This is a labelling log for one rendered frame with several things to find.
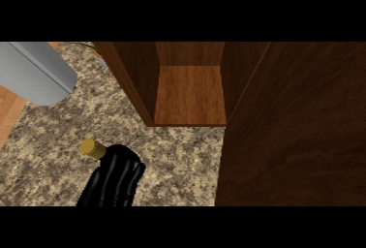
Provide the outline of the open wooden cabinet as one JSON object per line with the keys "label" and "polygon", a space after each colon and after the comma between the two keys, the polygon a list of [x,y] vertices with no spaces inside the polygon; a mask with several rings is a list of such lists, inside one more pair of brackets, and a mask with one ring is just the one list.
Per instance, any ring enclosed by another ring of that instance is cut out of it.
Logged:
{"label": "open wooden cabinet", "polygon": [[265,42],[97,42],[149,127],[227,125]]}

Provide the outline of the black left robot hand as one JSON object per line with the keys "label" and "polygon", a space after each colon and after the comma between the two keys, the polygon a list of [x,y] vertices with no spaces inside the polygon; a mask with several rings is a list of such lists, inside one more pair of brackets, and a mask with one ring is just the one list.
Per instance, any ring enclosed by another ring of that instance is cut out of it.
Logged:
{"label": "black left robot hand", "polygon": [[146,165],[137,157],[110,155],[100,160],[87,181],[76,206],[124,207],[132,204]]}

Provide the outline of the grey rounded appliance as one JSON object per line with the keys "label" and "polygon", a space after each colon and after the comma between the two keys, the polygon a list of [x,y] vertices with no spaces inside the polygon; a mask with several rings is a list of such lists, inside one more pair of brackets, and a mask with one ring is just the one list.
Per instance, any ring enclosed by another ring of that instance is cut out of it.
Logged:
{"label": "grey rounded appliance", "polygon": [[50,106],[72,93],[76,73],[47,42],[0,42],[0,84]]}

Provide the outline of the dark wine bottle, yellow cap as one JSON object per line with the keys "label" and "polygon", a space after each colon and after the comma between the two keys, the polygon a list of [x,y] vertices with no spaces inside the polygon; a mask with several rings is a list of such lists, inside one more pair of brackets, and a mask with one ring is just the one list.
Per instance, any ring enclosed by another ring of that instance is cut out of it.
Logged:
{"label": "dark wine bottle, yellow cap", "polygon": [[124,159],[129,159],[134,163],[140,162],[138,155],[122,144],[110,146],[101,145],[94,139],[85,139],[79,144],[79,152],[91,158],[100,160],[107,155],[118,155]]}

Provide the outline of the dark brown cabinet door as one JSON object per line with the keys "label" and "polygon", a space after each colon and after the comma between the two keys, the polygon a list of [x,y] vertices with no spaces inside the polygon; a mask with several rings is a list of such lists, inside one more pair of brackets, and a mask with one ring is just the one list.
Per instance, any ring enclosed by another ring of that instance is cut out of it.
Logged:
{"label": "dark brown cabinet door", "polygon": [[366,205],[366,43],[271,43],[224,130],[214,204]]}

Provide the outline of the green plant in orange pot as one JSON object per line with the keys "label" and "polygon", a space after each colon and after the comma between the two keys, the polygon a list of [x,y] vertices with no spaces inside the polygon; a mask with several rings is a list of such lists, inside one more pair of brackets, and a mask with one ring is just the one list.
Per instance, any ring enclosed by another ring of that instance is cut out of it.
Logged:
{"label": "green plant in orange pot", "polygon": [[78,45],[78,46],[82,46],[82,47],[88,47],[88,48],[93,50],[94,55],[96,55],[98,58],[103,58],[103,56],[101,56],[101,54],[100,54],[100,52],[98,52],[98,50],[97,50],[97,48],[96,48],[94,46],[87,45],[87,44],[84,44],[84,43],[76,43],[76,42],[70,42],[70,44]]}

